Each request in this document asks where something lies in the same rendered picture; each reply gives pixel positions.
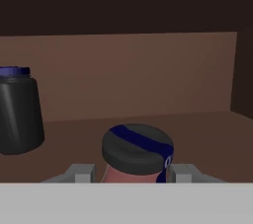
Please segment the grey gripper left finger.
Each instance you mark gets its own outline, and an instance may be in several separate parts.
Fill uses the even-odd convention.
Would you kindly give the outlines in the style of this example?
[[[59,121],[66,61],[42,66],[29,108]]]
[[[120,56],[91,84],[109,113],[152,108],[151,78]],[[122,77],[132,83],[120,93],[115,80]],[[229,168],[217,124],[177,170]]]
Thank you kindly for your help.
[[[95,181],[95,164],[72,164],[64,174],[45,180],[48,184],[53,183],[78,183],[86,184]]]

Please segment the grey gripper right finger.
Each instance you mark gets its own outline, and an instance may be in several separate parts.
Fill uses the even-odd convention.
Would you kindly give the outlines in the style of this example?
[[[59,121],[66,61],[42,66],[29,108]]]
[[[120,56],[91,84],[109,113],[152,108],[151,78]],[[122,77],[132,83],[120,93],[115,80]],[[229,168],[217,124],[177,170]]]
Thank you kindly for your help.
[[[169,183],[221,183],[220,179],[203,174],[193,164],[172,164],[168,169]]]

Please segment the pink bottle with black cap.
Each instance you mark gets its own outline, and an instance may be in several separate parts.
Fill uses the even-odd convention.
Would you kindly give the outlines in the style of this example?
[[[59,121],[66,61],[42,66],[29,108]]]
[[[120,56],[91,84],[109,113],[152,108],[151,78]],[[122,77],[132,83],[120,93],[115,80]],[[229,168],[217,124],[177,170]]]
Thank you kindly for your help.
[[[157,127],[119,124],[104,135],[102,155],[107,163],[103,183],[166,183],[174,143]]]

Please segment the brown wooden cabinet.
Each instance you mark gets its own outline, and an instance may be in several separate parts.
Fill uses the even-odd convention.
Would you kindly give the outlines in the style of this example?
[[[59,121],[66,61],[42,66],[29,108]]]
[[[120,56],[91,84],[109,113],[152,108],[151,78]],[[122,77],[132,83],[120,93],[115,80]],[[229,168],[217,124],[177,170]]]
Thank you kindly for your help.
[[[45,141],[0,154],[1,183],[106,168],[104,133],[146,123],[175,159],[253,183],[253,0],[0,0],[0,66],[39,84]]]

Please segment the black jar with blue lid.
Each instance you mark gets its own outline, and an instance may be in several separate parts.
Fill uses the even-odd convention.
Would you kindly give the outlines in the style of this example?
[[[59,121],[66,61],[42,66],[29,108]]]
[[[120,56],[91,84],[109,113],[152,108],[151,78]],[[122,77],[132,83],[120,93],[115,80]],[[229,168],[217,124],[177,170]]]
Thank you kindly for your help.
[[[27,153],[43,142],[39,89],[31,69],[0,66],[0,153]]]

